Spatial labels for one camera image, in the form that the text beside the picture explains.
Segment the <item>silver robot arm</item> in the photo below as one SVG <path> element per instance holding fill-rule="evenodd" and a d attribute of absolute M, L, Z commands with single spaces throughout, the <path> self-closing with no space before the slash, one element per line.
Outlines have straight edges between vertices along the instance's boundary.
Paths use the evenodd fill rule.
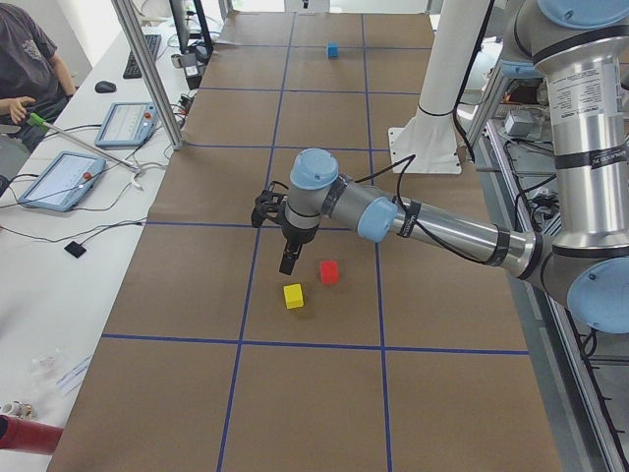
<path fill-rule="evenodd" d="M 546 80 L 560 232 L 548 238 L 469 220 L 341 174 L 327 151 L 301 151 L 279 205 L 290 273 L 323 217 L 380 242 L 393 232 L 543 290 L 581 323 L 628 329 L 628 146 L 619 55 L 628 44 L 624 1 L 513 1 L 503 53 Z"/>

